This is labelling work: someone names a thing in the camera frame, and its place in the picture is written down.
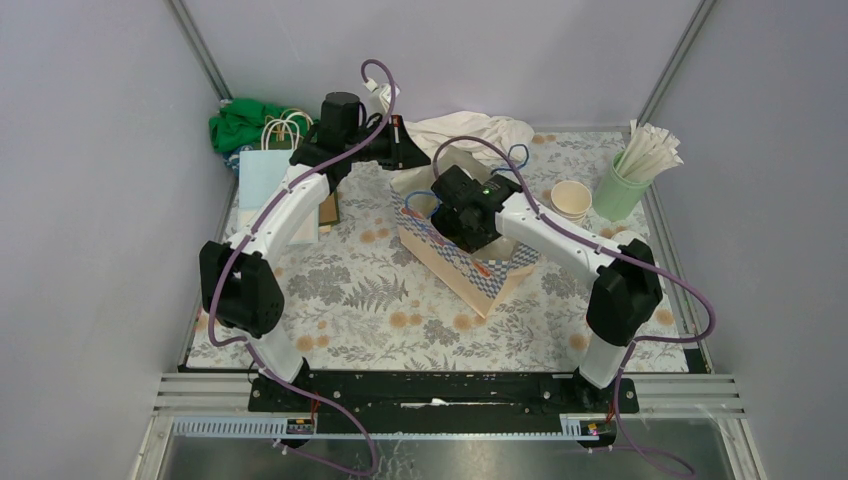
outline blue and white checkered pattern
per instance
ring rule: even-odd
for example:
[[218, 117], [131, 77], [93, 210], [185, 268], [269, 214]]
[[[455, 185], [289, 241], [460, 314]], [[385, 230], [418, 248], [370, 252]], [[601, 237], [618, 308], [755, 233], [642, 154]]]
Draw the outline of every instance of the blue and white checkered pattern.
[[532, 265], [539, 259], [539, 252], [519, 243], [511, 260], [489, 260], [486, 262], [473, 260], [471, 255], [443, 237], [429, 221], [403, 213], [405, 208], [403, 199], [394, 190], [392, 191], [392, 204], [395, 209], [398, 228], [406, 229], [435, 250], [440, 257], [450, 262], [457, 271], [488, 298], [494, 299], [498, 296], [510, 271]]

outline floral tablecloth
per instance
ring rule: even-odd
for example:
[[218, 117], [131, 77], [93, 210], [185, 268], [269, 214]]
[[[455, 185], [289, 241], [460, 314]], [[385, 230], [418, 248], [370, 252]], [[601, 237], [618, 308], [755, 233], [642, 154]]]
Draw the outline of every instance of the floral tablecloth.
[[[563, 179], [597, 187], [619, 133], [539, 134], [522, 173], [533, 194], [549, 204]], [[390, 202], [394, 175], [357, 164], [339, 186], [342, 222], [319, 243], [287, 248], [274, 274], [286, 296], [281, 320], [313, 368], [378, 370], [572, 371], [591, 331], [585, 321], [589, 292], [544, 257], [536, 270], [488, 318], [477, 316], [401, 245]], [[226, 235], [235, 231], [233, 208]], [[648, 238], [641, 205], [622, 222], [589, 213], [587, 229], [610, 237], [629, 229]], [[186, 366], [247, 368], [242, 345], [215, 348], [199, 312]], [[216, 325], [219, 338], [230, 333]], [[677, 337], [668, 299], [640, 334]], [[680, 346], [640, 344], [631, 371], [681, 372]]]

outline white object on tablecloth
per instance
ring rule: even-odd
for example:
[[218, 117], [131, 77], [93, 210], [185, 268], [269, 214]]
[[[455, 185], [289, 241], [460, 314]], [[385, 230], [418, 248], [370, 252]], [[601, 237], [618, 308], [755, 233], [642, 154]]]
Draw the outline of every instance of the white object on tablecloth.
[[[430, 118], [420, 122], [407, 122], [406, 130], [412, 140], [430, 158], [436, 153], [439, 145], [460, 135], [471, 135], [482, 138], [503, 150], [523, 143], [529, 145], [535, 132], [533, 127], [511, 117], [490, 117], [484, 113], [456, 112], [443, 117]], [[494, 160], [500, 157], [491, 149], [477, 142], [460, 141], [451, 144], [471, 153], [477, 160]], [[524, 161], [523, 153], [516, 153], [515, 159]]]

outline green cup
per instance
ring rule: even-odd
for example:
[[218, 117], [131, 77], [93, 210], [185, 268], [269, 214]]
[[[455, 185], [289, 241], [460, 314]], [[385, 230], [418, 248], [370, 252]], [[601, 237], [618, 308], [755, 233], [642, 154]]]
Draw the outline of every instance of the green cup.
[[631, 182], [621, 178], [615, 170], [624, 152], [619, 152], [610, 164], [601, 184], [592, 196], [592, 208], [607, 220], [624, 220], [642, 199], [651, 182]]

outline paper bag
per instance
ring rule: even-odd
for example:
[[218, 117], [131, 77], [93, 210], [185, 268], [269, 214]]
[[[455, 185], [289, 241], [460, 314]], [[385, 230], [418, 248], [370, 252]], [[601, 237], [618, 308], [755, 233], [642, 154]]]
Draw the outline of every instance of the paper bag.
[[[491, 177], [486, 167], [471, 155], [455, 148], [446, 149], [439, 170], [458, 165], [471, 177], [484, 183]], [[533, 272], [539, 253], [523, 243], [500, 237], [469, 254], [443, 237], [426, 218], [438, 205], [427, 195], [405, 199], [414, 191], [430, 191], [435, 176], [431, 166], [402, 172], [392, 182], [392, 203], [403, 245], [433, 271], [478, 315], [486, 317]]]

